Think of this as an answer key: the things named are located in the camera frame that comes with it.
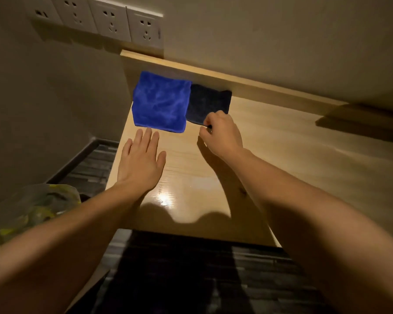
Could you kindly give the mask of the bright blue microfibre cloth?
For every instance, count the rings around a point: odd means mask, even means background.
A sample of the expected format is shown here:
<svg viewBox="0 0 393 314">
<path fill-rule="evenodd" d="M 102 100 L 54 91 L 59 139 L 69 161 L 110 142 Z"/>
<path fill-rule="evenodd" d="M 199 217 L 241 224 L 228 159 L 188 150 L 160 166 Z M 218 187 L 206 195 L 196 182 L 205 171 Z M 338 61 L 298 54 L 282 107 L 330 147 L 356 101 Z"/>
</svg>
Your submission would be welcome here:
<svg viewBox="0 0 393 314">
<path fill-rule="evenodd" d="M 135 126 L 183 133 L 192 82 L 142 71 L 133 90 Z"/>
</svg>

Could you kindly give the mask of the person's left forearm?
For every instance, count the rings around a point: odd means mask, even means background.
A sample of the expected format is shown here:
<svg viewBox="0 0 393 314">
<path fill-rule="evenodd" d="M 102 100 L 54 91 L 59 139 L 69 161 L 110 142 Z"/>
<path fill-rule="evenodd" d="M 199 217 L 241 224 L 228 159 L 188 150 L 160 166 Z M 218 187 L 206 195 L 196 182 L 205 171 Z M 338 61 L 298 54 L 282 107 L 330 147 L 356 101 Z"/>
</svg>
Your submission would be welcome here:
<svg viewBox="0 0 393 314">
<path fill-rule="evenodd" d="M 117 183 L 0 245 L 0 314 L 64 314 L 145 193 Z"/>
</svg>

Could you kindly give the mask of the dark navy microfibre cloth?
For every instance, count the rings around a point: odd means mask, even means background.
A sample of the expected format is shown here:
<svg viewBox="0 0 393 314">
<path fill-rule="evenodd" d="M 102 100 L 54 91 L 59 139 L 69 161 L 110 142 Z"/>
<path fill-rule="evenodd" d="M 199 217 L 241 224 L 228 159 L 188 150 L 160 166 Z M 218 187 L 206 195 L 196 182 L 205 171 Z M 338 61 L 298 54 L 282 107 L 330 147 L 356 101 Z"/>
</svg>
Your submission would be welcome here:
<svg viewBox="0 0 393 314">
<path fill-rule="evenodd" d="M 189 104 L 186 111 L 186 120 L 204 125 L 204 120 L 211 112 L 223 111 L 229 113 L 232 91 L 218 91 L 199 84 L 192 84 Z"/>
</svg>

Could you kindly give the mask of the person's left hand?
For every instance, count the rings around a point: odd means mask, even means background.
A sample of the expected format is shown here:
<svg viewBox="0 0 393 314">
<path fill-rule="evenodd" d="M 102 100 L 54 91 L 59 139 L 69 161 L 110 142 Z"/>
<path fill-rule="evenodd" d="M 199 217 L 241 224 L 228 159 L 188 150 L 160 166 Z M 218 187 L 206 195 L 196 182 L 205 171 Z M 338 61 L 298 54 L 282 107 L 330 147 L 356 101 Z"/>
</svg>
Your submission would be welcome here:
<svg viewBox="0 0 393 314">
<path fill-rule="evenodd" d="M 136 131 L 127 159 L 119 162 L 117 181 L 115 185 L 128 189 L 136 196 L 141 196 L 152 190 L 160 181 L 162 173 L 157 170 L 156 160 L 158 152 L 159 132 L 152 132 L 152 153 L 140 154 L 142 129 Z"/>
</svg>

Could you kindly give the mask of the person's right forearm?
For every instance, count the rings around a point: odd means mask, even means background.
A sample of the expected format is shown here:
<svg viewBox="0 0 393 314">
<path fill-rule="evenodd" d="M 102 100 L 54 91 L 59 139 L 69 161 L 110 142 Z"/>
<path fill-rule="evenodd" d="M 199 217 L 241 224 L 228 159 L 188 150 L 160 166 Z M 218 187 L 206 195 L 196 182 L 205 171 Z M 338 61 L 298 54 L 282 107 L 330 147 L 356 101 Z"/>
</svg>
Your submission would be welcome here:
<svg viewBox="0 0 393 314">
<path fill-rule="evenodd" d="M 239 148 L 235 172 L 290 257 L 344 314 L 393 314 L 393 237 L 351 205 Z"/>
</svg>

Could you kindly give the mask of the white wall socket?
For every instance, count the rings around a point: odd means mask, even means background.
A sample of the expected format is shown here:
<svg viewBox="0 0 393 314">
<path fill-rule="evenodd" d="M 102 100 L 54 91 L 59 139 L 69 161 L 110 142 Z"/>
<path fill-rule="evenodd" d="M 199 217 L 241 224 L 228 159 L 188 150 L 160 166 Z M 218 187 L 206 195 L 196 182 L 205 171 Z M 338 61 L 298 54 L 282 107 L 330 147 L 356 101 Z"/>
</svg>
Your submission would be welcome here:
<svg viewBox="0 0 393 314">
<path fill-rule="evenodd" d="M 164 49 L 163 14 L 130 5 L 126 6 L 126 13 L 132 43 L 158 50 Z"/>
<path fill-rule="evenodd" d="M 88 0 L 98 33 L 131 42 L 126 5 L 111 0 Z"/>
<path fill-rule="evenodd" d="M 52 0 L 22 0 L 27 15 L 31 19 L 63 26 Z"/>
<path fill-rule="evenodd" d="M 63 24 L 69 28 L 98 34 L 88 0 L 51 0 Z"/>
</svg>

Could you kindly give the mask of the person's right hand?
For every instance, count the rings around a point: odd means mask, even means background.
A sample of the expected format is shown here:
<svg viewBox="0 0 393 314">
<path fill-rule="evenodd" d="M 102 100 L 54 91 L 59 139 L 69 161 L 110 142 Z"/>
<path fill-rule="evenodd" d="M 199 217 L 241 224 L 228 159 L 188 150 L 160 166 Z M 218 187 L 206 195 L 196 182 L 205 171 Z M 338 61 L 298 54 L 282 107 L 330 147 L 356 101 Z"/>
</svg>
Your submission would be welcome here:
<svg viewBox="0 0 393 314">
<path fill-rule="evenodd" d="M 234 160 L 243 150 L 241 133 L 229 114 L 221 110 L 211 112 L 204 120 L 203 126 L 212 128 L 212 141 L 205 145 L 225 163 Z"/>
</svg>

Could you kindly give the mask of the wooden desk back rail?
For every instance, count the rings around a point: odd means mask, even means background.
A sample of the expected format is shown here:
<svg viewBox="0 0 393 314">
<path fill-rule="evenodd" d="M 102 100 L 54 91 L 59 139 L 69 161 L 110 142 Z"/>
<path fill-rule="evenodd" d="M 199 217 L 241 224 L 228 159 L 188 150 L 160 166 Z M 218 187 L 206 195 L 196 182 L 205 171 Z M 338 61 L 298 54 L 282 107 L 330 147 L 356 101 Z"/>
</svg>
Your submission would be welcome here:
<svg viewBox="0 0 393 314">
<path fill-rule="evenodd" d="M 131 78 L 128 84 L 132 86 L 137 83 L 140 73 L 146 71 L 168 78 L 189 80 L 216 90 L 228 89 L 236 97 L 319 116 L 329 114 L 338 116 L 341 114 L 346 119 L 347 115 L 352 114 L 353 118 L 362 118 L 366 115 L 393 118 L 393 111 L 372 107 L 365 103 L 349 104 L 340 100 L 214 72 L 137 52 L 121 50 L 120 57 L 124 64 L 126 76 Z"/>
</svg>

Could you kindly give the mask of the translucent plastic bag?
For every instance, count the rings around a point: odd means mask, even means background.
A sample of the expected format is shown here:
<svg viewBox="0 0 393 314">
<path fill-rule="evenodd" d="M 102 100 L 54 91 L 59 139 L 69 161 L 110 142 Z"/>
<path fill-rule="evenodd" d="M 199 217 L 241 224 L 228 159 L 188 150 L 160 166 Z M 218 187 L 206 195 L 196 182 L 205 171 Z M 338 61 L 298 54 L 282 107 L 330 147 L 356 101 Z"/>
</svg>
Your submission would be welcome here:
<svg viewBox="0 0 393 314">
<path fill-rule="evenodd" d="M 81 204 L 67 184 L 34 184 L 0 202 L 0 236 L 4 242 Z"/>
</svg>

